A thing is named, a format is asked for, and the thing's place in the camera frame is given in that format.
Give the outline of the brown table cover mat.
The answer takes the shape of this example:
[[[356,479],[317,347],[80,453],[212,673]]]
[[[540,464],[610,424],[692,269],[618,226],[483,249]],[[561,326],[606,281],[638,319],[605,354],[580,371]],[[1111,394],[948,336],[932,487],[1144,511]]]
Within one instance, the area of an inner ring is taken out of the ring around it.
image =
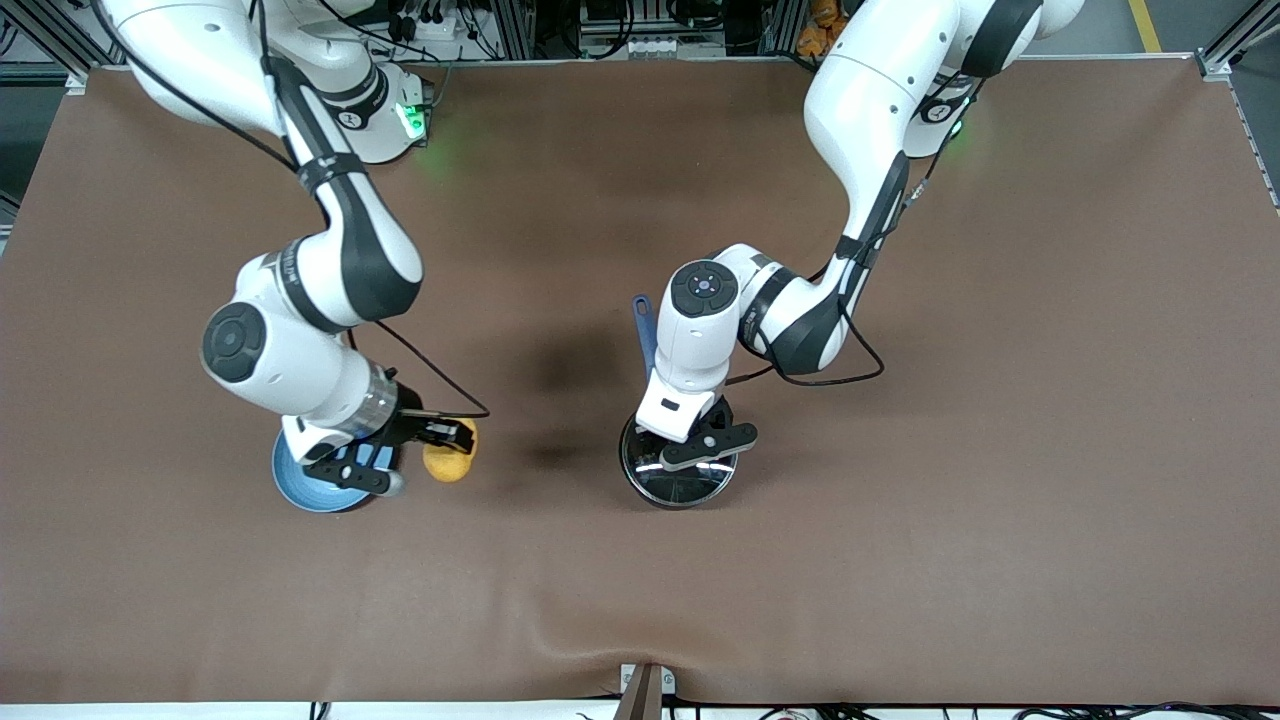
[[[643,502],[630,313],[845,222],[790,63],[457,70],[372,170],[396,322],[492,409],[470,475],[340,515],[200,364],[282,167],[122,72],[64,97],[0,259],[0,702],[532,700],[673,669],[723,703],[1280,706],[1280,217],[1184,60],[1023,60],[888,237],[874,380],[728,392],[710,502]]]

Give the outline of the metal table edge clamp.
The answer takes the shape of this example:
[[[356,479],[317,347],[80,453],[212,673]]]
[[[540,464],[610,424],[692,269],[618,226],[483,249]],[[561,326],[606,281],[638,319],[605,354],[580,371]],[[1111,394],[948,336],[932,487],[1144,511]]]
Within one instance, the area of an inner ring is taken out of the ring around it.
[[[675,671],[659,664],[625,664],[613,720],[669,720],[666,700],[676,696]]]

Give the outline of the yellow potato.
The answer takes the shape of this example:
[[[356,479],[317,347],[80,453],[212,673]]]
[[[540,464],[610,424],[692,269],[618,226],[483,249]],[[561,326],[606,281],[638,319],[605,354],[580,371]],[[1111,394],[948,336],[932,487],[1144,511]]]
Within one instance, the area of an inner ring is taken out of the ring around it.
[[[422,465],[435,480],[440,483],[456,483],[470,473],[477,455],[477,423],[474,419],[471,420],[476,425],[476,432],[472,434],[475,438],[472,454],[442,452],[439,448],[426,448],[422,446]]]

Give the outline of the glass lid with blue knob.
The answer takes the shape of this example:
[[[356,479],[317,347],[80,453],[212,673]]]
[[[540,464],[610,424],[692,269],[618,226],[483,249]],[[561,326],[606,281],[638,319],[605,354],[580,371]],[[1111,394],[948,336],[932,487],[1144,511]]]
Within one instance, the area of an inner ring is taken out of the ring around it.
[[[660,452],[668,445],[667,438],[644,430],[635,415],[628,418],[620,438],[620,465],[627,482],[659,509],[684,510],[704,503],[723,491],[736,473],[737,455],[669,470],[660,462]]]

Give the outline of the blue round plate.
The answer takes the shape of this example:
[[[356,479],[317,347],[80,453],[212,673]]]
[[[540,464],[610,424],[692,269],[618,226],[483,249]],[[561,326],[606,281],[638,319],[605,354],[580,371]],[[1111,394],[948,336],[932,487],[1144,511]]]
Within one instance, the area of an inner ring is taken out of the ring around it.
[[[370,443],[360,443],[357,459],[381,471],[399,471],[401,451],[381,447],[374,456]],[[271,451],[271,478],[276,489],[289,503],[308,512],[348,512],[375,500],[372,493],[340,488],[333,483],[306,477],[302,466],[293,460],[283,430],[276,434]]]

